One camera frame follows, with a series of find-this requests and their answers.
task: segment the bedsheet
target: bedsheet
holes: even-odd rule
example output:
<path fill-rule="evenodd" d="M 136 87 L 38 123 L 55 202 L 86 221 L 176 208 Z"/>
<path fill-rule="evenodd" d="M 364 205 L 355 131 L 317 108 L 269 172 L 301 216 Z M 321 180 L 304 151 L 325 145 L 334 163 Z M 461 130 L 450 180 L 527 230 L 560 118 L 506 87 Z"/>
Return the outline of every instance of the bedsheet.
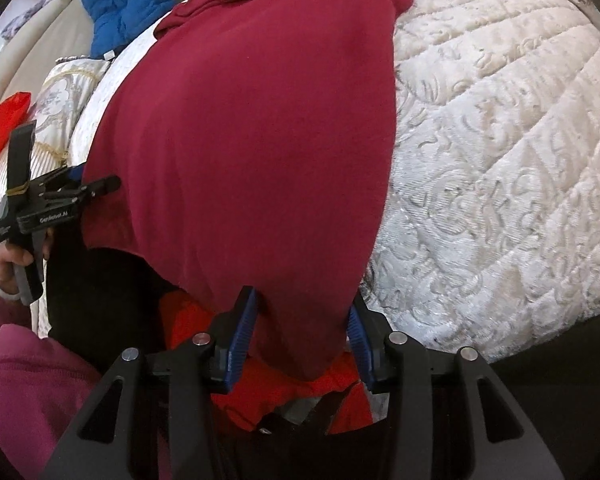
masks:
<path fill-rule="evenodd" d="M 155 41 L 117 59 L 76 130 Z M 398 129 L 362 290 L 430 348 L 491 360 L 600 314 L 600 33 L 568 0 L 416 0 L 394 35 Z"/>

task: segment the black fabric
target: black fabric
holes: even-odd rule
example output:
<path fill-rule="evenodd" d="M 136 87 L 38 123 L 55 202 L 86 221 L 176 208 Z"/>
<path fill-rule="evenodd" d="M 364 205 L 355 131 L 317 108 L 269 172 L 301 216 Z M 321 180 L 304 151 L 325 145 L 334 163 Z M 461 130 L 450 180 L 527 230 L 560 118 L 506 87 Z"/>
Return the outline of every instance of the black fabric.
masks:
<path fill-rule="evenodd" d="M 56 229 L 46 273 L 49 336 L 101 373 L 125 348 L 164 349 L 158 301 L 174 287 L 143 259 L 87 250 L 70 223 Z"/>
<path fill-rule="evenodd" d="M 240 480 L 374 480 L 386 423 L 325 435 L 346 394 L 332 392 L 296 426 L 277 413 L 253 433 L 237 431 L 221 446 L 228 477 Z"/>
<path fill-rule="evenodd" d="M 567 480 L 600 480 L 600 316 L 493 368 Z"/>

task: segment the maroon fabric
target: maroon fabric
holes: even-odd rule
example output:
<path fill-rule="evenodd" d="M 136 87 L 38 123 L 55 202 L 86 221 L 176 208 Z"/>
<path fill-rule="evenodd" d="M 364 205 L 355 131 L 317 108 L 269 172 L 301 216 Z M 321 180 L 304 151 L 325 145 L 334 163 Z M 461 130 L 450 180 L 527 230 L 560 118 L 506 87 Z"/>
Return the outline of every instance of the maroon fabric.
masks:
<path fill-rule="evenodd" d="M 88 246 L 201 304 L 268 303 L 251 352 L 310 380 L 340 354 L 395 137 L 392 33 L 413 0 L 189 0 L 114 95 L 84 177 Z"/>

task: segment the white quilted mattress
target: white quilted mattress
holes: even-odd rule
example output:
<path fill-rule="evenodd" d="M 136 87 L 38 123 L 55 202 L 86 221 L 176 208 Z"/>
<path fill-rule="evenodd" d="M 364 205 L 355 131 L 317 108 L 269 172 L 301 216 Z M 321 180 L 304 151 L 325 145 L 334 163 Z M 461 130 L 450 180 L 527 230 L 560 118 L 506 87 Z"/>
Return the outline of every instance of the white quilted mattress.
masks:
<path fill-rule="evenodd" d="M 152 29 L 96 89 L 70 164 Z M 426 346 L 490 359 L 600 314 L 599 32 L 567 0 L 416 0 L 394 44 L 369 305 Z"/>

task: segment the black gripper frame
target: black gripper frame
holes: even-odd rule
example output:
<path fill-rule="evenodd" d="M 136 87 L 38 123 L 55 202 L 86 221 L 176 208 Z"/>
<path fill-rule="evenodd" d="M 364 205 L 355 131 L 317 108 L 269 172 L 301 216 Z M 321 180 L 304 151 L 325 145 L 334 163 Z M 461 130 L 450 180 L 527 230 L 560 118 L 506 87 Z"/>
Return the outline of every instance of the black gripper frame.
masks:
<path fill-rule="evenodd" d="M 8 189 L 0 203 L 0 242 L 8 240 L 34 257 L 27 267 L 14 266 L 21 301 L 26 305 L 42 296 L 42 245 L 46 229 L 78 219 L 89 200 L 120 187 L 120 179 L 116 176 L 81 184 L 80 166 L 58 168 L 32 180 L 30 158 L 35 131 L 36 122 L 33 121 L 11 132 Z"/>
<path fill-rule="evenodd" d="M 374 393 L 390 393 L 388 434 L 379 480 L 431 480 L 434 473 L 434 383 L 452 378 L 461 392 L 468 444 L 462 480 L 563 480 L 548 447 L 485 359 L 473 348 L 428 350 L 393 332 L 358 293 L 347 329 L 360 377 Z M 500 420 L 489 405 L 498 405 Z M 506 437 L 493 431 L 507 419 Z"/>
<path fill-rule="evenodd" d="M 160 405 L 168 404 L 173 480 L 221 480 L 209 395 L 239 379 L 262 298 L 242 288 L 234 308 L 176 349 L 127 349 L 71 421 L 41 480 L 157 480 Z"/>

